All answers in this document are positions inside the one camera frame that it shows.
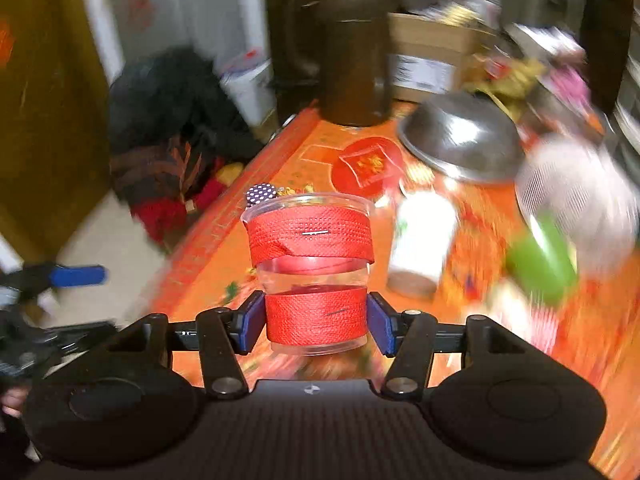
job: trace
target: red textured fabric strip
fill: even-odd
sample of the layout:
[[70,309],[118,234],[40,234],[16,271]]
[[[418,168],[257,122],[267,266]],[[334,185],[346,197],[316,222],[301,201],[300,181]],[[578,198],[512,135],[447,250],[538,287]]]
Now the red textured fabric strip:
[[344,286],[329,292],[267,294],[267,338],[283,345],[321,345],[367,333],[367,289]]
[[309,205],[277,209],[251,220],[246,230],[254,267],[286,254],[374,261],[369,218],[347,207]]

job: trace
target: white floor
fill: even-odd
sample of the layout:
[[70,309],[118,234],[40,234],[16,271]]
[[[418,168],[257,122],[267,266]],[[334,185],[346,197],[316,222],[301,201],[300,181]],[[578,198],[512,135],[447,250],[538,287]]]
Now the white floor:
[[58,262],[103,265],[108,279],[104,285],[59,289],[60,305],[53,308],[47,326],[102,319],[126,325],[145,311],[165,256],[110,192],[75,232]]

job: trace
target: green cup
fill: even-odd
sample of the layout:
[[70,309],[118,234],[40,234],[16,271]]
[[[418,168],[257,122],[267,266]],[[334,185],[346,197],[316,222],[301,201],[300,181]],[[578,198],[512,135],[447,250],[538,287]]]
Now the green cup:
[[555,306],[578,281],[567,242],[550,217],[530,222],[530,231],[507,250],[505,266],[533,301]]

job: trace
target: blue gripper pad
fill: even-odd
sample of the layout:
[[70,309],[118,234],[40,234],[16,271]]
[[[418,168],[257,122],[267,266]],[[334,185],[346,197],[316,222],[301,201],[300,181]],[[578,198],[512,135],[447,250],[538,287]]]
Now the blue gripper pad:
[[264,306],[264,292],[256,290],[236,310],[238,316],[238,349],[241,353],[249,353],[254,349],[260,332],[267,322],[267,311]]
[[382,355],[396,355],[396,311],[377,292],[367,294],[367,325]]
[[51,286],[100,285],[107,279],[107,269],[101,265],[65,267],[55,266],[49,275]]

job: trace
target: white mesh basket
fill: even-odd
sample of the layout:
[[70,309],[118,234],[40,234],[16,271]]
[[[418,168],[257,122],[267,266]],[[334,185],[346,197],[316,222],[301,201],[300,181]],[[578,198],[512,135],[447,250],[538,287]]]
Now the white mesh basket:
[[580,272],[611,272],[634,248],[638,202],[604,150],[563,137],[540,142],[516,178],[516,197],[527,224],[544,212],[555,218]]

